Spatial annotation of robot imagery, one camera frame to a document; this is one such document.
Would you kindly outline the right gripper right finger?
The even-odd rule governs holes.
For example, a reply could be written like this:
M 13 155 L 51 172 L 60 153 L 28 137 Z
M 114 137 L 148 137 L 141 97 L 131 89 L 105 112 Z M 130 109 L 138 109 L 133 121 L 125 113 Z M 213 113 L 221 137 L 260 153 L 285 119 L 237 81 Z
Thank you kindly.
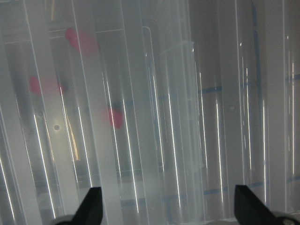
M 277 224 L 276 217 L 246 185 L 235 186 L 234 216 L 240 225 Z

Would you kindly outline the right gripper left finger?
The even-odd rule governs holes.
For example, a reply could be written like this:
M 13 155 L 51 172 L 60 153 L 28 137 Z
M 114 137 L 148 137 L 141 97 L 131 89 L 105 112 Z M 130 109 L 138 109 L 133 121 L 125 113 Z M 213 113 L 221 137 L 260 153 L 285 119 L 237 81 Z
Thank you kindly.
M 101 187 L 91 187 L 75 215 L 71 225 L 100 225 L 103 219 L 103 199 Z

